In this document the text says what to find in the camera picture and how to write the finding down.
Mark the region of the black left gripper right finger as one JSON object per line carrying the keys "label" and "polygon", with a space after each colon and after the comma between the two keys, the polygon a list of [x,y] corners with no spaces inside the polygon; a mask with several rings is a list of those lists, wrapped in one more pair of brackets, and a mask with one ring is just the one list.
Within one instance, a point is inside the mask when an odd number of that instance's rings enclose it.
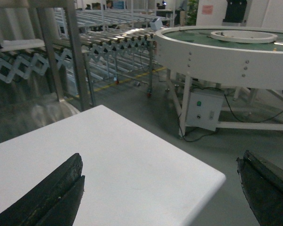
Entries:
{"label": "black left gripper right finger", "polygon": [[283,169],[245,151],[237,172],[250,209],[261,226],[283,226]]}

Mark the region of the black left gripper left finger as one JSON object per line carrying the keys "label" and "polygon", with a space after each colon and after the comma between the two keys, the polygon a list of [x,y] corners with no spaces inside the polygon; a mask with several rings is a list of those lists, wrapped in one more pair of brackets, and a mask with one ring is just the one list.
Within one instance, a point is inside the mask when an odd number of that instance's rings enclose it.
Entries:
{"label": "black left gripper left finger", "polygon": [[71,226],[84,193],[79,153],[73,154],[2,213],[0,226]]}

